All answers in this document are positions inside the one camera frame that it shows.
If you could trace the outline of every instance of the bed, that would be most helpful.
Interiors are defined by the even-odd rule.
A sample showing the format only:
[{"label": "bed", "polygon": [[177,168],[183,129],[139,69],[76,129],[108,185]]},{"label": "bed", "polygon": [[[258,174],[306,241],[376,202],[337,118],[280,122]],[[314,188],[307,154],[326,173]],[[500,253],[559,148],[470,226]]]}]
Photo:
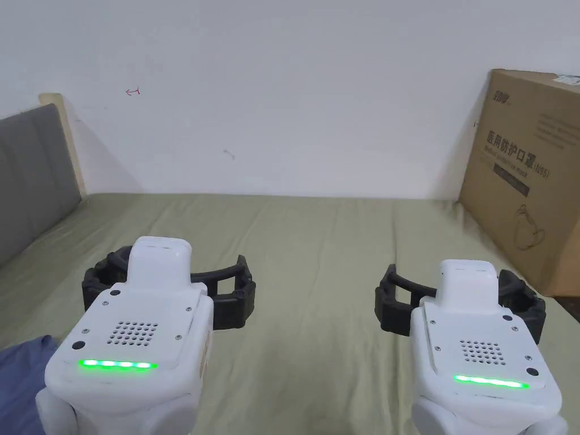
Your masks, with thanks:
[{"label": "bed", "polygon": [[[85,270],[140,235],[188,240],[192,271],[243,254],[257,283],[246,327],[215,333],[194,434],[416,434],[409,339],[374,315],[387,265],[426,285],[446,258],[512,269],[451,201],[96,194],[0,268],[1,347],[66,336]],[[540,348],[577,434],[580,325],[546,303]]]}]

